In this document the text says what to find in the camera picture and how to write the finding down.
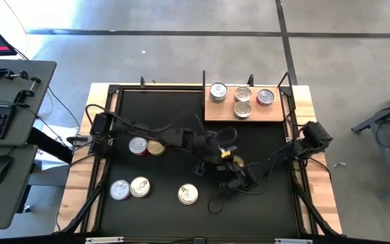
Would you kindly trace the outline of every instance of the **wooden table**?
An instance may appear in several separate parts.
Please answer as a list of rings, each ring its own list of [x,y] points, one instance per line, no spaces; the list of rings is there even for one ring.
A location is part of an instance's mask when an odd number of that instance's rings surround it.
[[[138,86],[139,83],[92,83],[87,104],[99,104],[105,106],[106,97],[108,94],[108,86],[112,84],[117,85],[134,85]],[[199,85],[199,84],[149,84],[149,85]],[[293,92],[296,103],[296,116],[298,124],[305,124],[308,121],[316,121],[316,114],[312,104],[311,93],[309,87],[306,85],[293,86]],[[111,108],[113,109],[116,104],[116,94],[112,98]],[[102,112],[98,108],[89,109],[89,113],[92,118],[96,113]],[[84,115],[81,125],[81,134],[88,135],[90,130],[90,123],[87,116]],[[76,161],[87,155],[88,148],[82,148],[75,152],[73,161]],[[313,156],[314,159],[326,164],[324,153],[319,153]],[[93,166],[93,157],[85,159],[76,165],[73,165],[70,169],[70,173],[67,178],[66,188],[61,202],[60,213],[58,216],[58,223],[61,228],[64,228],[73,219],[73,217],[80,210],[87,197],[87,190],[89,179],[91,176],[91,170]],[[101,162],[99,168],[99,174],[97,175],[97,181],[102,174],[104,161]],[[332,191],[332,185],[329,180],[328,172],[320,167],[318,164],[309,160],[306,168],[309,186],[311,189],[311,196],[313,204],[317,207],[318,211],[322,214],[324,219],[330,224],[330,226],[337,232],[341,232],[341,225],[339,222],[337,206]],[[304,225],[308,232],[310,232],[308,212],[305,205],[301,202],[302,214],[304,219]],[[91,208],[89,223],[87,230],[91,230],[94,223],[95,212],[97,209],[97,200]]]

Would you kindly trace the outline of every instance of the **concrete floor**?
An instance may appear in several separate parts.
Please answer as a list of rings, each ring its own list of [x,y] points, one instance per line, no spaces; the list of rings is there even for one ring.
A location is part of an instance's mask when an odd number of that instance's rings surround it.
[[[26,28],[280,30],[274,0],[8,3]],[[289,32],[390,33],[390,1],[283,0],[282,5]],[[253,73],[257,84],[276,84],[286,71],[279,37],[29,35],[27,46],[28,57],[58,63],[51,86],[79,120],[93,82],[138,82],[143,75],[159,83],[200,83],[205,69],[208,82],[242,83]],[[388,105],[390,39],[292,38],[290,47],[297,81],[310,86],[317,118],[334,138],[326,156],[343,232],[390,241],[390,198],[376,198],[390,186],[387,168],[369,131],[350,132]],[[42,110],[49,106],[44,101]],[[56,104],[45,119],[73,126],[66,118]],[[347,166],[333,168],[338,162]],[[51,232],[61,196],[61,189],[33,188],[28,199],[37,205],[33,213],[17,215],[0,237]]]

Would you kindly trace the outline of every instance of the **wooden shelf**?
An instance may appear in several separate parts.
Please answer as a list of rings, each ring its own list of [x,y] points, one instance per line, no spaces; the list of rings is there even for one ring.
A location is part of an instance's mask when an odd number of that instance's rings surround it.
[[[252,97],[249,102],[251,105],[251,115],[244,120],[234,116],[234,92],[239,86],[227,86],[227,95],[225,101],[215,103],[210,100],[210,86],[206,86],[205,92],[205,110],[204,119],[206,121],[283,121],[282,106],[279,88],[277,87],[249,87],[252,91]],[[275,100],[269,106],[261,106],[257,103],[257,94],[262,89],[268,89],[275,95]]]

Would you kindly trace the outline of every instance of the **black mat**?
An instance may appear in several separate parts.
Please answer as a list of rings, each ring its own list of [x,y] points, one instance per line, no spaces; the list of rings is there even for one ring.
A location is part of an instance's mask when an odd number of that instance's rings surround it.
[[[119,114],[152,127],[162,127],[184,111],[202,118],[200,92],[125,91]],[[176,125],[200,131],[197,120],[191,115],[180,119]],[[238,155],[246,162],[260,161],[285,143],[281,123],[208,122],[204,126],[214,130],[235,127]],[[181,151],[168,150],[161,157],[136,156],[127,147],[131,138],[121,135],[114,140],[108,189],[115,180],[130,183],[138,176],[147,177],[152,189],[145,199],[131,197],[126,201],[115,201],[107,190],[100,225],[103,235],[230,239],[297,236],[286,166],[275,168],[266,193],[259,196],[238,193],[225,199],[223,211],[213,216],[207,211],[207,202],[217,192],[217,183],[209,169],[203,177],[196,176],[192,173],[196,158]],[[199,198],[194,205],[185,206],[177,198],[179,187],[185,183],[198,188]]]

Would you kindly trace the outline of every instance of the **clamp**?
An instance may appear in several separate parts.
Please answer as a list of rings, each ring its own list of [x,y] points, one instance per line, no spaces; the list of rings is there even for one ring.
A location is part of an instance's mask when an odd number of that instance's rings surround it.
[[[41,83],[41,80],[37,77],[31,77],[30,80],[32,81],[32,85],[30,89],[24,89],[18,92],[16,97],[14,98],[13,103],[16,104],[16,106],[22,107],[22,108],[28,108],[29,105],[25,104],[26,97],[33,97],[35,93],[33,92],[34,86],[36,83]]]
[[[19,72],[19,74],[15,74],[12,70],[8,68],[0,68],[0,79],[4,77],[9,80],[13,80],[15,77],[20,77],[22,79],[28,79],[29,75],[25,70]]]

